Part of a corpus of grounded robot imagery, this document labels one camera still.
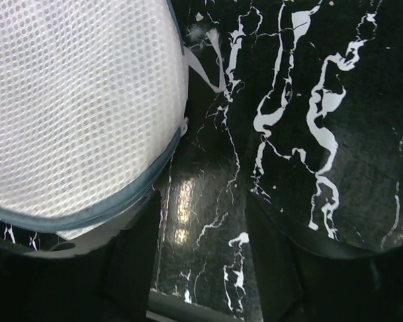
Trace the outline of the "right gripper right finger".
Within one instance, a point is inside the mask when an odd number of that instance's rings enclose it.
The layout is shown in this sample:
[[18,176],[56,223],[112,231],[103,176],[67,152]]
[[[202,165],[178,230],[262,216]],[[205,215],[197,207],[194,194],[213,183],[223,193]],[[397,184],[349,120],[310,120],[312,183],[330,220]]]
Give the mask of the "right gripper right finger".
[[244,214],[265,321],[403,321],[403,245],[351,246],[253,194]]

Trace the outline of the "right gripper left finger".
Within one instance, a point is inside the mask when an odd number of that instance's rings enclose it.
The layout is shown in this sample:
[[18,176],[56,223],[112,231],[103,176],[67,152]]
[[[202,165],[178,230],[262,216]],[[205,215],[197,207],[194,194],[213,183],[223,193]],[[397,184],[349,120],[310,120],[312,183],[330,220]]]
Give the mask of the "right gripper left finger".
[[161,195],[50,250],[0,239],[0,321],[144,321]]

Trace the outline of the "white mesh laundry bag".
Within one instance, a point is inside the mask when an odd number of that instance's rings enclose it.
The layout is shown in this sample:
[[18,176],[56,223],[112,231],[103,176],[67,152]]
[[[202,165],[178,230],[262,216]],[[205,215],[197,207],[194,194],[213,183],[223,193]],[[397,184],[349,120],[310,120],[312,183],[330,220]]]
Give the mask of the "white mesh laundry bag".
[[137,203],[190,70],[170,1],[0,1],[0,221],[73,239]]

